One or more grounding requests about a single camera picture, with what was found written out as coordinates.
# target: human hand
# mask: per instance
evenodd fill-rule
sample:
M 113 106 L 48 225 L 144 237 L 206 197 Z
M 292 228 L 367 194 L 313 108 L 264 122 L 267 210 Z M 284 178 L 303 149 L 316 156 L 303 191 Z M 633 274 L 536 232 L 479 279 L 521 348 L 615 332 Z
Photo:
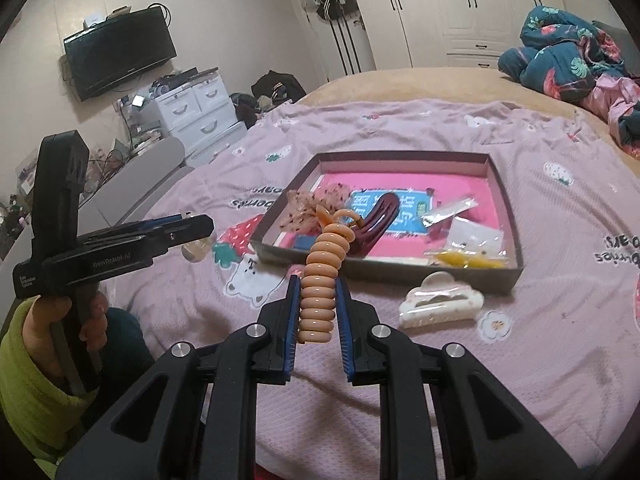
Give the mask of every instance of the human hand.
M 101 350 L 107 343 L 107 298 L 98 292 L 91 302 L 91 319 L 82 325 L 78 337 L 88 351 Z M 40 297 L 27 314 L 22 326 L 22 340 L 31 360 L 48 378 L 60 378 L 64 372 L 56 356 L 49 325 L 60 321 L 71 308 L 69 298 Z

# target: green sleeve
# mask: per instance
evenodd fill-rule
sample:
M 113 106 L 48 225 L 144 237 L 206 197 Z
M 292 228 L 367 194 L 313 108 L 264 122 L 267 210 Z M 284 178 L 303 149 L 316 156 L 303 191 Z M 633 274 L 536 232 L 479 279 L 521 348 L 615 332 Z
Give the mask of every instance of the green sleeve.
M 22 326 L 33 301 L 18 307 L 0 343 L 0 406 L 14 433 L 52 476 L 55 464 L 71 444 L 70 433 L 78 427 L 95 393 L 68 396 L 31 361 L 22 341 Z M 42 462 L 50 463 L 50 468 Z

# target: white hair claw clip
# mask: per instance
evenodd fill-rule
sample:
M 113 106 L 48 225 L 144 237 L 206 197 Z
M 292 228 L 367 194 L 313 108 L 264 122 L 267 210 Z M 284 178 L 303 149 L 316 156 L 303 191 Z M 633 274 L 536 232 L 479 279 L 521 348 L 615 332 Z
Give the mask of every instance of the white hair claw clip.
M 412 288 L 400 305 L 400 327 L 412 328 L 447 321 L 473 319 L 484 296 L 448 272 L 434 272 Z

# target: metal screw head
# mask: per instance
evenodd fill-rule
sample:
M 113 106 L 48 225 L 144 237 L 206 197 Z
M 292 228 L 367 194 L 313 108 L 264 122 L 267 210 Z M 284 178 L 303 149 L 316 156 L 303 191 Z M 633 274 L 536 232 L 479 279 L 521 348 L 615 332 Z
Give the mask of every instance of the metal screw head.
M 189 355 L 189 352 L 191 352 L 189 343 L 176 343 L 171 347 L 171 353 L 175 357 L 185 357 Z
M 249 325 L 246 328 L 246 334 L 249 337 L 262 337 L 263 335 L 266 334 L 266 332 L 267 332 L 267 329 L 263 325 L 258 324 L 258 323 L 254 323 L 252 325 Z
M 445 352 L 450 357 L 462 357 L 465 354 L 465 347 L 458 343 L 450 343 L 445 347 Z
M 391 335 L 391 329 L 387 325 L 376 325 L 371 329 L 371 333 L 379 338 L 389 337 Z

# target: wall-mounted tv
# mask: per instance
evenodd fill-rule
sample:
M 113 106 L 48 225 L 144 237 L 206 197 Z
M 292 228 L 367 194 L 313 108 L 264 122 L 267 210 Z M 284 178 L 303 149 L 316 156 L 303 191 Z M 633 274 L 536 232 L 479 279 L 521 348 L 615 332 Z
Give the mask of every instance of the wall-mounted tv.
M 65 38 L 64 44 L 81 101 L 175 57 L 161 7 L 117 16 Z

